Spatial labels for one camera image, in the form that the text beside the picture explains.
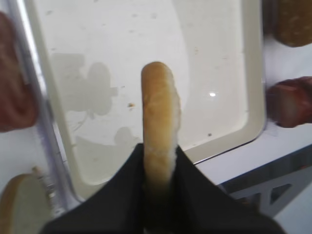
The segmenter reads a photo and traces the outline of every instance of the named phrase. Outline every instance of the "hot dog bun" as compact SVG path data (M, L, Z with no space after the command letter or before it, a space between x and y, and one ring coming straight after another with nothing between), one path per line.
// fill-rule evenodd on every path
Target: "hot dog bun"
M165 64L149 63L141 75L146 186L152 193L162 193L168 189L176 165L180 98Z

